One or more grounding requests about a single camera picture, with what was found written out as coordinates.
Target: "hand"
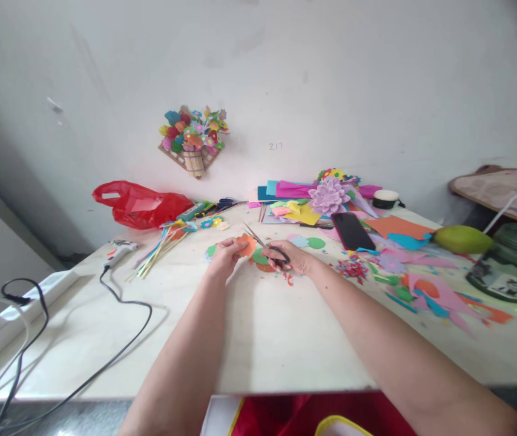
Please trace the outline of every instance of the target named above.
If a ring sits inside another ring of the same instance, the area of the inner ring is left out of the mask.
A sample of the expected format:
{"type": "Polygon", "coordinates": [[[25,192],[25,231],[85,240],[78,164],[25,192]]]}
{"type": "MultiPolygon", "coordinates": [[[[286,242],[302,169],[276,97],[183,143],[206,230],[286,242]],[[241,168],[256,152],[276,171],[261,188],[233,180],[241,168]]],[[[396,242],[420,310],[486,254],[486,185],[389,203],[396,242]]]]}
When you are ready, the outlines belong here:
{"type": "MultiPolygon", "coordinates": [[[[313,263],[317,261],[317,258],[315,256],[307,253],[306,251],[303,251],[302,249],[300,249],[295,244],[289,241],[270,241],[268,243],[268,246],[275,246],[284,251],[285,254],[289,256],[290,262],[287,265],[283,265],[283,267],[285,269],[294,269],[299,274],[304,274],[308,276],[311,266],[313,265],[313,263]]],[[[277,266],[273,259],[284,260],[285,258],[282,254],[280,254],[278,251],[267,248],[263,249],[262,254],[269,258],[269,265],[271,265],[277,271],[281,271],[281,268],[277,266]]]]}
{"type": "Polygon", "coordinates": [[[233,237],[219,242],[206,273],[217,274],[226,280],[234,272],[236,262],[240,259],[237,253],[247,245],[248,242],[238,243],[233,237]]]}

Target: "black phone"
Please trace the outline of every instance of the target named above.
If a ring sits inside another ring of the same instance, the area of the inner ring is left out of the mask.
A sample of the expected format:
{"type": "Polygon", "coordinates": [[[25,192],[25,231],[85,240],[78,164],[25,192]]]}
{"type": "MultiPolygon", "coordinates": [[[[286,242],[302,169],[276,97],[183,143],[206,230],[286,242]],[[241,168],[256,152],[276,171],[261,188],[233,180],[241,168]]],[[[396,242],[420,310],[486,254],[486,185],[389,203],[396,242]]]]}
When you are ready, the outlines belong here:
{"type": "Polygon", "coordinates": [[[335,224],[335,229],[337,229],[343,248],[346,250],[355,251],[358,248],[375,250],[374,241],[369,237],[360,220],[354,214],[331,214],[331,221],[335,224]]]}

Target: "left hand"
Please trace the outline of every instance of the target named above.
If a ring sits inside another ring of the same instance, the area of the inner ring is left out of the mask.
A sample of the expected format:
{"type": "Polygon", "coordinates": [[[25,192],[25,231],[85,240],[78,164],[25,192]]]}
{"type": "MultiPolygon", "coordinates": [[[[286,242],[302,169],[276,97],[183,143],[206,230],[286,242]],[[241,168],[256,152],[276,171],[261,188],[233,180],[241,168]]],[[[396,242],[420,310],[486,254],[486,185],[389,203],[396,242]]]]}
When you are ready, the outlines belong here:
{"type": "Polygon", "coordinates": [[[243,250],[248,245],[248,242],[238,243],[236,238],[232,237],[225,239],[216,246],[214,257],[210,266],[208,267],[207,274],[217,274],[222,276],[224,279],[230,277],[234,272],[236,262],[240,259],[238,252],[243,250]]]}

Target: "glass jar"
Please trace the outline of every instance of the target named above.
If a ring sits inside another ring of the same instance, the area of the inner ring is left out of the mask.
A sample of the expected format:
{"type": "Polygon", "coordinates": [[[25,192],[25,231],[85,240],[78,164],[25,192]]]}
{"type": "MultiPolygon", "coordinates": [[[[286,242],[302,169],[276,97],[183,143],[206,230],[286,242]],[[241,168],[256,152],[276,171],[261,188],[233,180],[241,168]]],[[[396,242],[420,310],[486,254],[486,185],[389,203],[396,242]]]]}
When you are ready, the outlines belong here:
{"type": "Polygon", "coordinates": [[[493,245],[466,279],[485,294],[517,303],[517,224],[505,224],[495,233],[493,245]]]}

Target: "table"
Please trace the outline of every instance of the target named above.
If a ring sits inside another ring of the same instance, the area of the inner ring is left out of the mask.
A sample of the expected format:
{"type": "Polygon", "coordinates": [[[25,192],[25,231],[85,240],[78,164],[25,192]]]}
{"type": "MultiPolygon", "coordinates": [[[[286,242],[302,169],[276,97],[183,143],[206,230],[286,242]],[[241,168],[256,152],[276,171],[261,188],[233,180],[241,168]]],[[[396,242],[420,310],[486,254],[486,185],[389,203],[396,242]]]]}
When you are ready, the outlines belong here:
{"type": "MultiPolygon", "coordinates": [[[[431,227],[438,225],[402,208],[394,215],[431,227]]],[[[171,334],[206,270],[205,251],[216,242],[243,233],[243,222],[265,240],[284,239],[296,233],[326,241],[312,251],[326,263],[347,255],[338,242],[315,228],[258,223],[259,210],[238,206],[222,214],[230,228],[199,229],[187,236],[156,264],[145,280],[124,282],[133,263],[158,238],[160,231],[129,231],[122,237],[139,242],[106,282],[113,282],[123,299],[142,300],[154,306],[150,325],[118,362],[91,384],[78,399],[133,398],[160,348],[171,334]]],[[[99,275],[111,245],[104,245],[74,270],[81,278],[50,306],[50,324],[26,353],[26,370],[17,398],[60,400],[109,360],[141,328],[147,310],[118,304],[99,284],[99,275]]],[[[385,285],[364,281],[362,288],[435,344],[460,367],[488,386],[517,385],[517,305],[488,297],[464,280],[471,263],[455,256],[458,270],[436,268],[454,289],[478,296],[491,306],[515,316],[508,325],[486,327],[466,317],[475,339],[431,314],[413,314],[391,301],[385,285]]],[[[425,266],[411,271],[430,274],[425,266]]],[[[278,394],[289,392],[363,391],[375,389],[366,368],[347,341],[331,310],[307,277],[294,277],[289,286],[282,276],[259,271],[240,261],[228,282],[226,338],[215,393],[219,395],[278,394]]],[[[33,324],[37,331],[42,323],[33,324]]],[[[0,370],[18,349],[22,337],[0,353],[0,370]]],[[[6,383],[0,398],[8,392],[6,383]]]]}

